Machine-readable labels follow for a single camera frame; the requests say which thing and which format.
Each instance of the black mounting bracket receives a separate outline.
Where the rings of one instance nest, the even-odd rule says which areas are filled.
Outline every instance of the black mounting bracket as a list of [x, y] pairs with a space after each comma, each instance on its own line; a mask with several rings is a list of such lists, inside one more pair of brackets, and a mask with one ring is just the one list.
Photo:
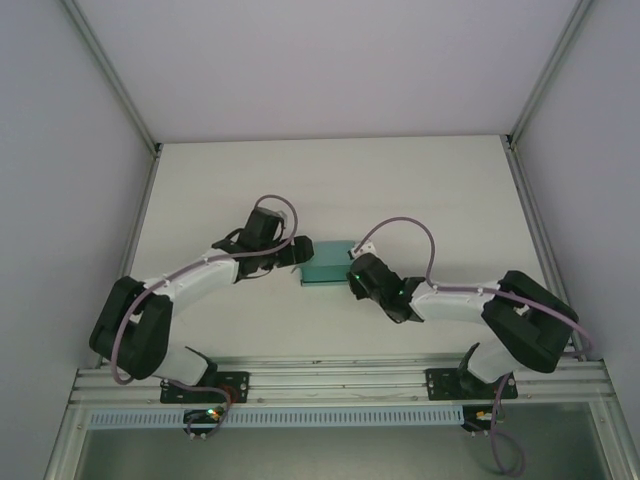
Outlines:
[[[482, 388], [476, 388], [473, 392], [465, 390], [460, 382], [457, 368], [429, 368], [425, 371], [427, 381], [427, 394], [429, 400], [490, 400], [496, 396], [500, 380], [494, 383], [484, 384]], [[502, 399], [513, 400], [518, 398], [513, 373], [510, 374], [509, 383], [502, 392]]]
[[[207, 382], [209, 385], [206, 386], [228, 390], [232, 403], [247, 403], [249, 378], [249, 372], [216, 372], [213, 381]], [[190, 392], [166, 380], [160, 383], [160, 403], [216, 405], [224, 402], [224, 395], [220, 393]]]

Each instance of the white wall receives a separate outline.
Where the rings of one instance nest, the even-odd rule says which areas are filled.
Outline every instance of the white wall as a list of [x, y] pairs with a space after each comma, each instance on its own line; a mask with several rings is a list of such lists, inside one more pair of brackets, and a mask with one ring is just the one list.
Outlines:
[[0, 7], [0, 464], [41, 478], [149, 156], [61, 7]]
[[640, 445], [640, 2], [598, 2], [520, 151]]
[[159, 141], [507, 133], [576, 0], [79, 0]]

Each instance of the white panel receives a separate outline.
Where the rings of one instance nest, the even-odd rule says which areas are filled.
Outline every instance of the white panel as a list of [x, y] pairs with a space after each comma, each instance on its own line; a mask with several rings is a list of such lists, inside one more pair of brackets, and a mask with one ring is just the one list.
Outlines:
[[507, 133], [575, 0], [81, 0], [163, 142]]
[[[415, 216], [436, 237], [437, 280], [482, 282], [510, 268], [541, 278], [497, 136], [165, 145], [134, 275], [190, 261], [243, 226], [264, 193], [289, 198], [300, 233], [316, 241], [358, 239], [390, 216]], [[424, 274], [428, 241], [415, 226], [389, 225], [374, 241], [400, 275]], [[205, 297], [172, 336], [216, 356], [379, 356], [463, 352], [490, 333], [467, 323], [396, 325], [346, 286], [300, 287], [285, 269]]]
[[640, 2], [599, 2], [520, 141], [568, 295], [640, 446]]
[[149, 154], [58, 2], [0, 3], [0, 463], [42, 478]]

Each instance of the metal extrusion profile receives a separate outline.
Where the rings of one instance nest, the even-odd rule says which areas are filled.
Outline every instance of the metal extrusion profile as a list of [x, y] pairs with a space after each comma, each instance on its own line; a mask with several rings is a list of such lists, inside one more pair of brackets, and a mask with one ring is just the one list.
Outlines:
[[[477, 400], [432, 401], [425, 370], [455, 368], [457, 360], [407, 358], [385, 361], [320, 361], [319, 363], [224, 363], [221, 371], [251, 374], [247, 403], [234, 408], [299, 408], [362, 406], [473, 405]], [[554, 373], [515, 373], [519, 397], [504, 403], [581, 403], [610, 401], [615, 392], [602, 362], [562, 360]], [[116, 385], [110, 369], [81, 370], [69, 398], [70, 409], [166, 408], [160, 401], [160, 380], [149, 378]], [[209, 408], [210, 405], [190, 405]]]
[[59, 0], [59, 2], [62, 5], [63, 10], [71, 20], [74, 28], [84, 41], [86, 47], [89, 49], [89, 52], [93, 56], [98, 68], [103, 73], [109, 85], [111, 85], [114, 93], [120, 101], [120, 104], [122, 105], [122, 108], [131, 120], [131, 123], [133, 124], [136, 131], [138, 132], [138, 135], [147, 147], [147, 150], [149, 150], [149, 153], [154, 157], [157, 156], [158, 152], [156, 148], [156, 142], [149, 132], [149, 128], [145, 124], [142, 116], [140, 115], [140, 112], [133, 103], [129, 92], [125, 88], [124, 83], [122, 83], [118, 72], [107, 56], [104, 47], [100, 43], [100, 40], [91, 27], [91, 24], [82, 11], [82, 8], [80, 8], [80, 5], [78, 5], [78, 2], [76, 2], [75, 0]]
[[578, 38], [589, 14], [593, 11], [593, 6], [595, 4], [596, 0], [576, 1], [567, 22], [562, 29], [553, 50], [551, 51], [551, 55], [542, 68], [542, 72], [538, 76], [538, 79], [529, 94], [529, 98], [527, 98], [515, 125], [511, 129], [510, 137], [513, 142], [517, 142], [522, 137], [522, 134], [529, 125], [531, 118], [533, 118], [533, 115], [536, 113], [544, 99], [544, 95], [546, 94], [549, 85], [551, 85], [551, 82], [560, 71], [560, 68], [568, 56], [569, 50]]
[[[506, 136], [501, 136], [501, 140], [547, 286], [555, 295], [567, 302], [566, 290], [524, 171], [517, 144], [510, 142]], [[582, 349], [582, 342], [578, 335], [573, 335], [573, 342], [578, 349]], [[614, 396], [610, 402], [589, 402], [589, 408], [595, 425], [595, 434], [600, 440], [612, 478], [616, 480], [640, 478], [640, 458], [617, 398]]]

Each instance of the aluminum frame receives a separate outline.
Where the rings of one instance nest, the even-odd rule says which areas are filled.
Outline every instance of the aluminum frame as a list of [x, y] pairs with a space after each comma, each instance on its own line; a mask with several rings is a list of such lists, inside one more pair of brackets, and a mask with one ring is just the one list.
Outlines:
[[[501, 140], [545, 281], [552, 292], [566, 299], [546, 231], [517, 155], [517, 148], [512, 149], [506, 136], [501, 137]], [[145, 195], [124, 257], [123, 274], [128, 273], [137, 247], [139, 227], [144, 219], [153, 187], [157, 161], [155, 163], [149, 173]], [[574, 343], [579, 348], [578, 338], [574, 338]], [[251, 372], [247, 405], [252, 408], [477, 404], [477, 401], [431, 402], [428, 399], [424, 370], [454, 367], [459, 361], [459, 356], [455, 355], [316, 360], [218, 359], [221, 370]], [[612, 478], [640, 478], [638, 456], [603, 362], [565, 359], [553, 374], [520, 371], [515, 375], [519, 397], [516, 400], [505, 400], [504, 403], [587, 403], [594, 419], [594, 434], [600, 440], [603, 459]], [[92, 409], [166, 408], [158, 399], [157, 379], [122, 387], [111, 381], [106, 365], [101, 364], [96, 369], [79, 370], [45, 480], [75, 478], [81, 464]]]
[[[500, 138], [547, 288], [558, 298], [567, 302], [567, 293], [540, 210], [522, 165], [518, 146], [505, 135]], [[578, 335], [573, 335], [573, 343], [578, 349], [582, 348]], [[640, 478], [640, 459], [618, 401], [607, 402], [606, 405], [603, 402], [590, 402], [589, 407], [594, 420], [595, 433], [600, 440], [612, 478], [614, 480]]]

